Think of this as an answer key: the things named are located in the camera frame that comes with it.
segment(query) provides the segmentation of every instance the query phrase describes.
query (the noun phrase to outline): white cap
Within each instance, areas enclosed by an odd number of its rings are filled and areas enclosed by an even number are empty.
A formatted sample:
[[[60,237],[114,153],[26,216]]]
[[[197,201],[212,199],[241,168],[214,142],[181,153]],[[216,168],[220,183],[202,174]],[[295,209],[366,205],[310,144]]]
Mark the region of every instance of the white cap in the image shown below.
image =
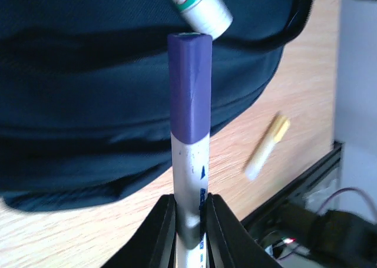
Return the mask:
[[[233,21],[223,0],[200,0],[181,14],[194,31],[211,35],[213,40],[223,34]]]

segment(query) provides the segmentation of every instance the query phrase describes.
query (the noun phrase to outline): green and white tube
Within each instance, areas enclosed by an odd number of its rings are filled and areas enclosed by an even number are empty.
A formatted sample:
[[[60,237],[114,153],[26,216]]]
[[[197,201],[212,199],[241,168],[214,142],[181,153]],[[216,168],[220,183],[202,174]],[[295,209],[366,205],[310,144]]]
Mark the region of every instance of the green and white tube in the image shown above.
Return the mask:
[[[223,0],[171,0],[181,16],[201,34],[211,35],[215,40],[233,21]]]

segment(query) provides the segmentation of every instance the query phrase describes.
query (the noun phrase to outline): cable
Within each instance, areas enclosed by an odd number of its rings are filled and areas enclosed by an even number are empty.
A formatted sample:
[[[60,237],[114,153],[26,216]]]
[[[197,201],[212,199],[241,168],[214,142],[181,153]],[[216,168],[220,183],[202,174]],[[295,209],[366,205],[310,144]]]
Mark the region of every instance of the cable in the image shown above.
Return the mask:
[[[330,201],[332,201],[335,197],[337,197],[338,195],[342,194],[342,193],[346,193],[346,192],[350,192],[350,191],[353,191],[353,192],[356,192],[358,193],[360,196],[362,196],[364,198],[364,201],[365,203],[369,206],[373,216],[374,216],[374,219],[375,221],[377,221],[377,207],[376,207],[376,204],[373,202],[372,198],[363,190],[357,188],[357,187],[345,187],[345,188],[341,188],[340,190],[337,190],[336,192],[334,192],[332,195],[330,195],[322,204],[321,206],[319,207],[319,209],[317,210],[316,214],[319,214],[325,207],[326,205],[328,205],[328,203]],[[283,256],[283,257],[280,257],[278,258],[277,260],[280,261],[280,260],[284,260],[284,259],[287,259],[288,257],[290,257],[291,255],[295,254],[297,252],[297,249],[300,247],[301,245],[298,244],[294,249],[292,249],[287,255]]]

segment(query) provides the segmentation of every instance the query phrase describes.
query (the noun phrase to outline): purple marker cap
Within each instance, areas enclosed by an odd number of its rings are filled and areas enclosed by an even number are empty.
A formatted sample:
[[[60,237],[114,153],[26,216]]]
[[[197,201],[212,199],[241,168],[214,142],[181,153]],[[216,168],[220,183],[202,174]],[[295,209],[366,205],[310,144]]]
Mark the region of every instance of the purple marker cap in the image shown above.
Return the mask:
[[[212,37],[168,36],[170,125],[185,144],[204,138],[211,127]]]

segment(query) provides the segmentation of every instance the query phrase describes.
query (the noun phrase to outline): gray wall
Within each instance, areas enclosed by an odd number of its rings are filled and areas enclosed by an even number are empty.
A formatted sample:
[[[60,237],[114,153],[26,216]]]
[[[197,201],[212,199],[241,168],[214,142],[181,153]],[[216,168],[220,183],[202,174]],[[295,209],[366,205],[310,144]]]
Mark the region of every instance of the gray wall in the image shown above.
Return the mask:
[[[335,138],[345,142],[341,187],[367,191],[377,201],[377,1],[342,0]],[[340,209],[371,218],[355,193]]]

